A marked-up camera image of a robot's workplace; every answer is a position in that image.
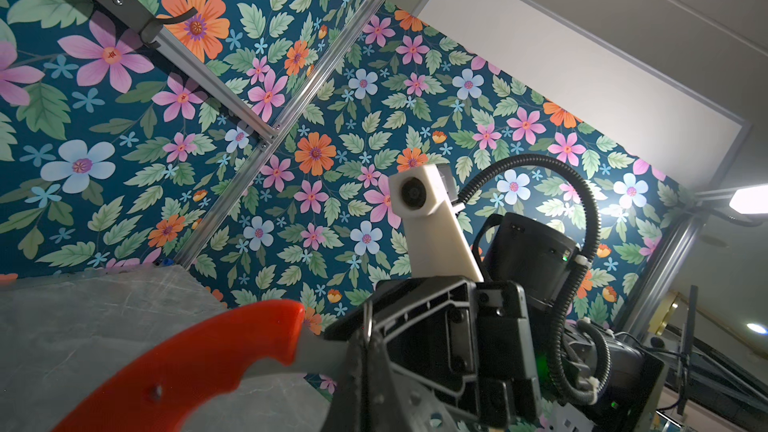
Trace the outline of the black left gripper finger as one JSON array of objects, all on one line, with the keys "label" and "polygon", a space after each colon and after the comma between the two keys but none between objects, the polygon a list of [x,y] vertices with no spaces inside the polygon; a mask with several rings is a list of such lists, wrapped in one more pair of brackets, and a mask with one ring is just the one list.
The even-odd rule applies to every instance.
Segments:
[{"label": "black left gripper finger", "polygon": [[430,431],[429,391],[392,370],[383,341],[359,330],[348,342],[323,431]]}]

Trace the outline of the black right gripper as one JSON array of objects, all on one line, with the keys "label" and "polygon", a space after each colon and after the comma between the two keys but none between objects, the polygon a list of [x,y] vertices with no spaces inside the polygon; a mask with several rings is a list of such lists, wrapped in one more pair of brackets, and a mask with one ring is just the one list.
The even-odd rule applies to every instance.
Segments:
[{"label": "black right gripper", "polygon": [[394,372],[429,391],[431,420],[444,426],[509,426],[541,412],[526,296],[514,282],[382,281],[324,337],[348,348],[359,330],[383,341]]}]

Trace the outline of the red keyring opener tool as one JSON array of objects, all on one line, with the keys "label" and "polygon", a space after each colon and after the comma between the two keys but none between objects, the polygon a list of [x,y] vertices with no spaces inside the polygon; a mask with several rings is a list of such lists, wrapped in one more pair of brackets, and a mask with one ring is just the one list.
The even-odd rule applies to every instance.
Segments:
[{"label": "red keyring opener tool", "polygon": [[347,344],[305,329],[292,300],[216,315],[162,342],[103,383],[56,425],[58,431],[179,431],[213,398],[246,378],[287,373],[339,378]]}]

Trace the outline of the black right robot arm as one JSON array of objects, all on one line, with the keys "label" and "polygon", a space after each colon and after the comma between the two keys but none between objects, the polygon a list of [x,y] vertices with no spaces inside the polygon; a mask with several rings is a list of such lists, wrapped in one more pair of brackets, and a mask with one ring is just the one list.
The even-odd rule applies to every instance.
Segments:
[{"label": "black right robot arm", "polygon": [[655,418],[663,361],[582,318],[567,322],[562,364],[574,403],[547,354],[555,299],[573,271],[576,243],[515,213],[483,224],[494,238],[478,258],[484,279],[412,278],[380,283],[368,302],[399,378],[427,388],[453,417],[489,427],[534,420],[547,400],[551,425],[586,420],[590,431],[646,431]]}]

